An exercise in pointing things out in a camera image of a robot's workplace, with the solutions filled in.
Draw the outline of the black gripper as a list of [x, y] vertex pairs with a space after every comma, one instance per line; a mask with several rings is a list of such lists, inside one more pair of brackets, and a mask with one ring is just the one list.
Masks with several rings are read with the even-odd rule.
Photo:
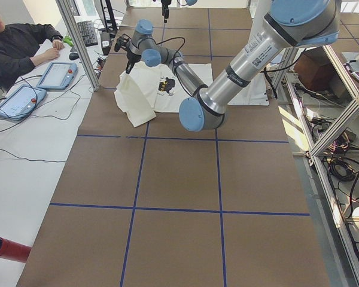
[[[162, 16], [163, 16], [163, 22], [166, 23], [169, 18], [169, 8], [168, 7], [162, 7]], [[128, 59], [127, 66], [126, 66], [126, 73], [130, 74], [135, 63], [138, 62], [138, 55], [136, 54], [136, 49], [134, 48], [133, 44], [129, 44], [126, 51], [127, 51], [127, 59]]]

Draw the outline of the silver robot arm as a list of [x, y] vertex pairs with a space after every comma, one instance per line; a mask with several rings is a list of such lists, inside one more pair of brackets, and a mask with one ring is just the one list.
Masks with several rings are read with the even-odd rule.
[[126, 73], [143, 60], [149, 67], [164, 64], [189, 92], [179, 106], [179, 120], [189, 131], [219, 128], [228, 103], [283, 49], [320, 47], [335, 42], [339, 34], [341, 1], [272, 1], [261, 29], [218, 77], [206, 85], [178, 50], [158, 45], [153, 25], [140, 20], [126, 40]]

